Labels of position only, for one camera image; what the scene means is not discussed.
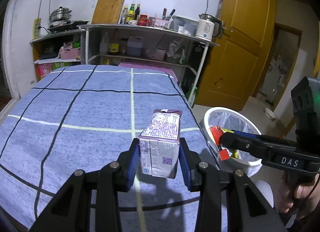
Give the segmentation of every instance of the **wooden cutting board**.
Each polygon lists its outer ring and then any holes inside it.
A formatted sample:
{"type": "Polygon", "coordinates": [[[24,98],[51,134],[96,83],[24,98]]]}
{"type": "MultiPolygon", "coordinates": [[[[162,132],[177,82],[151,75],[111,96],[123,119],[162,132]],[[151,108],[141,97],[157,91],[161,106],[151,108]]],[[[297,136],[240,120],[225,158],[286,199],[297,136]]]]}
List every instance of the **wooden cutting board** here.
{"type": "Polygon", "coordinates": [[[92,24],[117,24],[124,0],[98,0],[94,9],[92,24]]]}

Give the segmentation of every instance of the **human hand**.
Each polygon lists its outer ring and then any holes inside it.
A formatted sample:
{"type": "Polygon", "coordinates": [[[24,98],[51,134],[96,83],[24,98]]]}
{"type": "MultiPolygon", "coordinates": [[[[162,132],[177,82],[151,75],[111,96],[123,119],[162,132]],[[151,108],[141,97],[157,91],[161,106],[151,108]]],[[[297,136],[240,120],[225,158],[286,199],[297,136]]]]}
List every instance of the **human hand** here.
{"type": "MultiPolygon", "coordinates": [[[[317,174],[314,180],[310,183],[303,183],[298,185],[296,188],[292,188],[287,184],[287,173],[283,172],[281,175],[282,183],[279,187],[280,198],[276,203],[276,209],[281,213],[287,213],[293,206],[293,197],[296,199],[304,199],[311,192],[314,187],[319,174],[317,174]]],[[[297,214],[297,219],[302,219],[303,217],[309,215],[313,210],[315,210],[320,200],[320,182],[317,187],[307,199],[305,206],[299,210],[297,214]]]]}

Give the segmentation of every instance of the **yellow door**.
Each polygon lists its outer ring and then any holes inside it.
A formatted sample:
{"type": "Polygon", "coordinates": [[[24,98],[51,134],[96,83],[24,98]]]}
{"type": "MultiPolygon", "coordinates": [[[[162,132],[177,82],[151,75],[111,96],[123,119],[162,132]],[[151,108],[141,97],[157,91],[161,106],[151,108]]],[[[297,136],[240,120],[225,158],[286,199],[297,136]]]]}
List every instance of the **yellow door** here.
{"type": "Polygon", "coordinates": [[[212,49],[196,104],[240,111],[253,92],[272,42],[276,0],[223,0],[226,28],[212,49]]]}

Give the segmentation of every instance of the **red jar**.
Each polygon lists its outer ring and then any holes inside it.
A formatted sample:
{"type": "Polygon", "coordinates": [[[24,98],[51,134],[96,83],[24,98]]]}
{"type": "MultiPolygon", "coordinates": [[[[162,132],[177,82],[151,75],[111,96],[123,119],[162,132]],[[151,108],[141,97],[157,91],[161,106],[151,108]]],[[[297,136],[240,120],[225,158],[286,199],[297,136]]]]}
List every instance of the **red jar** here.
{"type": "Polygon", "coordinates": [[[141,14],[137,25],[147,26],[147,24],[148,24],[148,15],[141,14]]]}

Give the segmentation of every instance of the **electric kettle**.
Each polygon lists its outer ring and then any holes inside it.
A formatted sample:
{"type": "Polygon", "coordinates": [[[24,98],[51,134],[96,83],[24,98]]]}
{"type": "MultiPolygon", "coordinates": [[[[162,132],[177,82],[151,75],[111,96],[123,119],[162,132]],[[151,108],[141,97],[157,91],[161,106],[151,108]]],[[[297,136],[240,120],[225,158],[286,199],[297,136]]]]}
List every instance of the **electric kettle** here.
{"type": "Polygon", "coordinates": [[[221,34],[222,21],[220,19],[214,18],[212,15],[206,13],[200,14],[199,17],[200,20],[196,32],[196,37],[207,41],[211,41],[212,37],[217,37],[221,34]],[[219,24],[217,34],[213,34],[215,22],[219,24]]]}

